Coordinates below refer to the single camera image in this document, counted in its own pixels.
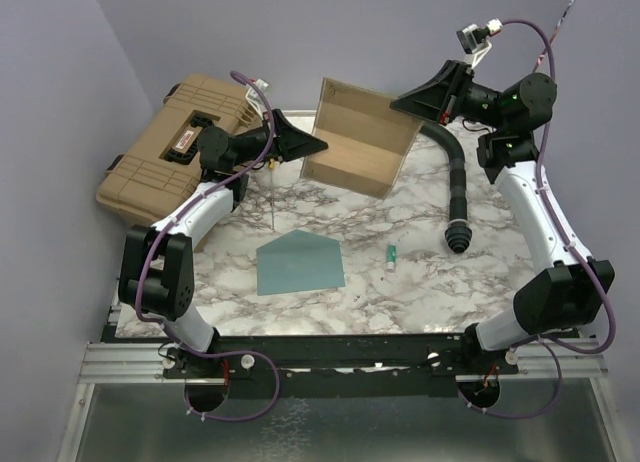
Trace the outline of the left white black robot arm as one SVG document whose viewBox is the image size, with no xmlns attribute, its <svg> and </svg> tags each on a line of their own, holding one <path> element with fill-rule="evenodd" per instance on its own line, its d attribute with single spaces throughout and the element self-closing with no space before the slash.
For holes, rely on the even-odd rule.
<svg viewBox="0 0 640 462">
<path fill-rule="evenodd" d="M 143 322 L 158 324 L 171 340 L 188 348 L 186 364 L 206 377 L 220 367 L 213 346 L 217 330 L 193 306 L 194 249 L 243 201 L 250 171 L 261 162 L 290 162 L 328 149 L 328 144 L 292 125 L 279 109 L 262 124 L 232 135 L 204 115 L 194 116 L 192 146 L 201 178 L 194 193 L 169 215 L 127 233 L 118 279 L 120 302 Z"/>
</svg>

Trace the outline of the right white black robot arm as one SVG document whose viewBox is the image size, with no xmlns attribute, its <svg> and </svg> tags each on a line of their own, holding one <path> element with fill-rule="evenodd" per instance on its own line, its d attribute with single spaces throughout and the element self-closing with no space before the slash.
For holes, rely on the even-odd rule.
<svg viewBox="0 0 640 462">
<path fill-rule="evenodd" d="M 502 351 L 536 336 L 594 321 L 615 272 L 596 260 L 564 216 L 546 178 L 535 129 L 550 121 L 555 81 L 531 73 L 504 91 L 476 84 L 470 64 L 448 60 L 428 82 L 394 99 L 391 109 L 424 121 L 436 133 L 457 117 L 491 127 L 478 140 L 477 160 L 507 201 L 529 249 L 535 277 L 512 306 L 468 329 L 461 365 L 481 373 Z"/>
</svg>

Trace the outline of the teal paper envelope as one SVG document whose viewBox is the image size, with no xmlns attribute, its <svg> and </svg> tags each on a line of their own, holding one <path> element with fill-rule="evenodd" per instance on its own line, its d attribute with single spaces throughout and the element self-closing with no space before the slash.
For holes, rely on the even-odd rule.
<svg viewBox="0 0 640 462">
<path fill-rule="evenodd" d="M 345 286 L 340 242 L 294 230 L 256 251 L 257 294 L 286 294 Z"/>
</svg>

